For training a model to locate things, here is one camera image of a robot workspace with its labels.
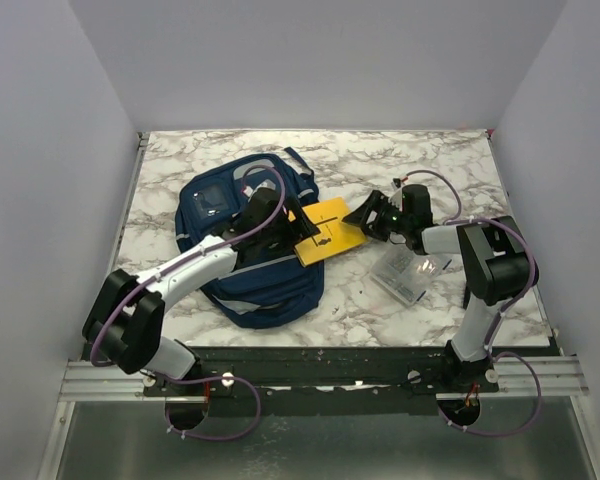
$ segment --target marble tabletop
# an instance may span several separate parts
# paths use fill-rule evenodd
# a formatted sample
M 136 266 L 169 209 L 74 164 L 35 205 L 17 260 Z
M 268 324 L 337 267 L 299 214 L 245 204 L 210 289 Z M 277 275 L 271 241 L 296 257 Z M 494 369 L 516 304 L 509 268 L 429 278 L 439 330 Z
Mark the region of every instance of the marble tabletop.
M 464 215 L 507 212 L 484 131 L 333 132 L 208 131 L 152 133 L 126 222 L 118 265 L 130 272 L 157 266 L 179 254 L 174 212 L 191 178 L 219 164 L 258 152 L 294 147 L 316 172 L 322 200 L 343 197 L 353 210 L 373 189 L 392 192 L 391 179 L 427 168 L 458 189 Z M 448 187 L 427 175 L 413 181 L 429 187 L 434 219 L 455 211 Z M 199 346 L 441 346 L 458 329 L 464 311 L 460 257 L 406 308 L 369 275 L 390 248 L 370 241 L 328 259 L 320 305 L 304 317 L 268 330 L 242 329 L 194 292 L 165 316 L 163 335 Z M 549 329 L 529 292 L 505 319 L 496 345 L 548 344 Z

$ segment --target reflective strip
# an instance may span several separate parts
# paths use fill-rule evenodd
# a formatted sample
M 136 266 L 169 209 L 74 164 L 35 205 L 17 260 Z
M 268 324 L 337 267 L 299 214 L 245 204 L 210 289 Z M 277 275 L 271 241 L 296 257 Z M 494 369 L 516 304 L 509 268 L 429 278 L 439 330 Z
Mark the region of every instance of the reflective strip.
M 298 194 L 298 198 L 302 198 L 302 197 L 304 197 L 305 195 L 309 195 L 310 193 L 316 193 L 316 192 L 314 192 L 314 191 L 313 191 L 312 189 L 310 189 L 310 188 L 307 188 L 306 190 L 303 190 L 303 191 L 301 191 L 301 192 Z
M 246 172 L 247 170 L 249 170 L 251 167 L 256 167 L 256 166 L 266 166 L 266 167 L 273 167 L 273 162 L 271 160 L 269 160 L 268 158 L 259 158 L 256 159 L 252 162 L 247 163 L 246 165 L 241 165 L 238 168 L 236 168 L 233 171 L 233 179 L 234 180 L 240 180 L 242 178 L 242 176 L 244 175 L 244 172 Z M 256 173 L 260 173 L 262 172 L 262 170 L 257 170 L 257 169 L 253 169 L 251 171 L 251 173 L 249 173 L 249 175 L 255 175 Z
M 274 303 L 273 305 L 264 305 L 262 307 L 260 307 L 260 310 L 271 310 L 272 308 L 278 308 L 281 307 L 282 305 L 284 305 L 285 303 L 287 303 L 287 301 L 285 300 L 284 302 L 278 302 L 278 303 Z
M 249 302 L 241 302 L 239 300 L 220 300 L 218 297 L 214 295 L 217 302 L 221 303 L 229 310 L 233 310 L 238 315 L 243 315 L 248 312 L 253 312 L 260 308 L 260 305 L 256 305 L 255 303 Z
M 241 268 L 240 270 L 236 270 L 235 272 L 231 272 L 224 277 L 219 277 L 218 280 L 223 280 L 225 278 L 233 277 L 234 275 L 238 275 L 240 273 L 250 272 L 251 270 L 257 270 L 258 268 L 268 267 L 269 265 L 275 265 L 276 263 L 286 262 L 287 260 L 292 260 L 294 258 L 298 258 L 295 255 L 287 255 L 286 257 L 276 258 L 275 260 L 271 260 L 269 262 L 260 263 L 258 265 L 252 265 L 250 267 Z

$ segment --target white wall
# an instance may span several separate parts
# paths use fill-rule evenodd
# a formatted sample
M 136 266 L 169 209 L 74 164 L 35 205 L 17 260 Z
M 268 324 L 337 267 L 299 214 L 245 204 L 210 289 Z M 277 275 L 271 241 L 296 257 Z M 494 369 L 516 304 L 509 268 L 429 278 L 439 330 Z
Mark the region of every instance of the white wall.
M 67 2 L 0 1 L 0 480 L 37 474 L 136 146 Z
M 600 0 L 570 0 L 495 133 L 560 340 L 600 421 Z
M 565 0 L 71 0 L 134 124 L 493 127 Z

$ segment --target purple cable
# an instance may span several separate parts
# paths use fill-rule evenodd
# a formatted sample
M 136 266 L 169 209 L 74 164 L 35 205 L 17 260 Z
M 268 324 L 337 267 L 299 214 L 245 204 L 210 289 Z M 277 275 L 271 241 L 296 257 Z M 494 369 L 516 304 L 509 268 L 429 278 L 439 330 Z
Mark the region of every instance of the purple cable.
M 409 173 L 407 173 L 404 178 L 402 178 L 402 183 L 404 183 L 411 175 L 414 175 L 416 173 L 428 173 L 429 175 L 433 175 L 434 177 L 438 177 L 440 180 L 442 180 L 444 183 L 447 184 L 447 186 L 451 189 L 451 193 L 453 193 L 453 196 L 456 197 L 456 203 L 458 204 L 458 210 L 456 211 L 456 213 L 447 218 L 444 222 L 442 222 L 443 224 L 447 224 L 448 222 L 455 220 L 456 218 L 459 218 L 460 215 L 462 214 L 462 201 L 460 200 L 460 195 L 458 195 L 458 191 L 455 189 L 455 187 L 451 184 L 451 182 L 449 180 L 447 180 L 447 178 L 444 175 L 441 175 L 438 172 L 435 172 L 433 170 L 413 170 Z
M 463 427 L 462 425 L 458 425 L 457 423 L 454 423 L 453 421 L 449 420 L 449 417 L 447 417 L 445 415 L 445 413 L 442 411 L 442 409 L 438 408 L 438 413 L 440 413 L 442 418 L 445 419 L 445 421 L 447 422 L 447 425 L 449 425 L 451 428 L 455 428 L 456 430 L 459 430 L 464 433 L 469 433 L 471 435 L 477 435 L 478 437 L 489 437 L 489 438 L 510 437 L 512 435 L 517 435 L 518 433 L 526 432 L 527 430 L 529 430 L 531 428 L 531 426 L 535 423 L 535 421 L 540 416 L 540 411 L 542 410 L 542 388 L 540 387 L 540 379 L 538 378 L 538 374 L 535 372 L 535 370 L 529 364 L 529 362 L 527 362 L 524 358 L 522 358 L 517 353 L 502 352 L 499 355 L 497 355 L 495 358 L 493 358 L 493 362 L 495 363 L 503 357 L 513 357 L 513 358 L 519 360 L 520 362 L 522 362 L 524 364 L 524 366 L 529 369 L 529 372 L 531 372 L 533 381 L 536 384 L 536 390 L 538 391 L 536 408 L 534 409 L 533 414 L 531 415 L 529 420 L 527 420 L 524 423 L 524 425 L 522 425 L 518 428 L 515 428 L 513 430 L 509 430 L 508 432 L 489 432 L 487 430 L 478 430 L 478 429 L 473 429 L 473 428 Z
M 195 433 L 195 432 L 192 432 L 191 430 L 178 430 L 171 423 L 171 418 L 170 418 L 168 409 L 165 412 L 165 419 L 167 420 L 167 423 L 169 424 L 169 428 L 170 428 L 170 430 L 168 430 L 167 433 L 169 433 L 169 431 L 173 430 L 174 432 L 179 433 L 180 435 L 185 435 L 190 438 L 197 438 L 198 440 L 206 440 L 208 442 L 229 442 L 231 440 L 237 440 L 239 438 L 244 437 L 245 435 L 248 435 L 249 433 L 251 433 L 251 431 L 253 431 L 254 428 L 256 428 L 256 426 L 260 422 L 260 414 L 262 412 L 262 404 L 260 402 L 260 395 L 258 395 L 258 391 L 256 390 L 256 387 L 254 387 L 251 382 L 249 382 L 248 380 L 245 380 L 244 378 L 220 377 L 220 376 L 200 378 L 200 379 L 196 379 L 196 380 L 177 380 L 175 378 L 169 378 L 169 377 L 165 377 L 165 378 L 167 380 L 169 380 L 169 382 L 175 383 L 176 385 L 198 385 L 200 383 L 215 382 L 215 381 L 220 381 L 220 380 L 235 380 L 236 382 L 240 382 L 243 385 L 246 385 L 249 388 L 249 390 L 251 390 L 251 393 L 253 393 L 253 396 L 256 399 L 256 413 L 253 417 L 253 420 L 247 426 L 247 428 L 245 428 L 244 430 L 242 430 L 238 433 L 234 433 L 234 434 L 226 435 L 226 436 L 213 437 L 210 435 L 204 435 L 202 433 Z
M 260 169 L 260 168 L 264 169 L 264 170 L 269 170 L 271 173 L 273 173 L 273 175 L 276 177 L 276 180 L 278 181 L 278 184 L 280 185 L 280 199 L 278 200 L 278 204 L 276 205 L 276 208 L 273 210 L 271 215 L 269 215 L 269 217 L 264 222 L 262 222 L 260 225 L 258 225 L 257 227 L 249 230 L 246 233 L 243 233 L 242 235 L 238 235 L 237 237 L 232 238 L 231 240 L 227 240 L 226 242 L 218 243 L 216 245 L 213 245 L 213 246 L 207 248 L 206 253 L 213 252 L 214 250 L 218 250 L 219 248 L 226 247 L 227 245 L 236 244 L 238 242 L 241 242 L 245 238 L 249 238 L 250 236 L 255 235 L 260 230 L 262 230 L 267 225 L 269 225 L 271 222 L 273 222 L 273 220 L 276 218 L 276 216 L 282 209 L 282 205 L 284 204 L 285 195 L 286 195 L 286 188 L 284 185 L 284 180 L 282 179 L 280 174 L 274 168 L 267 167 L 264 165 L 256 165 L 256 166 L 248 168 L 247 171 L 244 172 L 243 178 L 245 178 L 250 171 L 255 170 L 255 169 Z M 195 252 L 191 252 L 190 255 L 181 258 L 179 261 L 177 261 L 173 265 L 170 265 L 170 266 L 166 267 L 164 270 L 161 270 L 160 275 L 164 276 L 164 275 L 167 275 L 167 274 L 173 272 L 176 268 L 179 268 L 182 265 L 184 265 L 185 263 L 188 263 L 189 261 L 193 260 L 194 258 L 199 257 L 201 254 L 202 254 L 202 252 L 200 252 L 199 250 L 195 251 Z M 104 322 L 104 325 L 102 325 L 102 328 L 100 329 L 100 332 L 98 332 L 98 335 L 96 336 L 96 339 L 93 342 L 93 346 L 91 347 L 91 354 L 89 355 L 89 360 L 91 360 L 91 363 L 93 364 L 94 367 L 109 367 L 109 366 L 113 365 L 113 362 L 110 362 L 110 361 L 102 361 L 101 362 L 98 360 L 98 352 L 100 351 L 100 347 L 102 346 L 102 342 L 104 340 L 105 335 L 107 334 L 107 331 L 109 330 L 109 328 L 111 327 L 113 322 L 116 320 L 118 315 L 120 315 L 120 312 L 122 312 L 124 307 L 127 306 L 127 304 L 129 302 L 131 302 L 131 300 L 133 300 L 135 298 L 135 296 L 138 293 L 140 293 L 144 288 L 146 288 L 148 285 L 151 285 L 152 283 L 154 283 L 156 281 L 157 281 L 157 279 L 155 277 L 150 277 L 147 280 L 145 280 L 144 282 L 142 282 L 141 284 L 139 284 L 126 297 L 124 297 L 122 299 L 122 301 L 120 302 L 120 304 L 113 310 L 113 312 L 111 312 L 111 315 L 109 315 L 109 318 L 107 318 L 107 321 Z

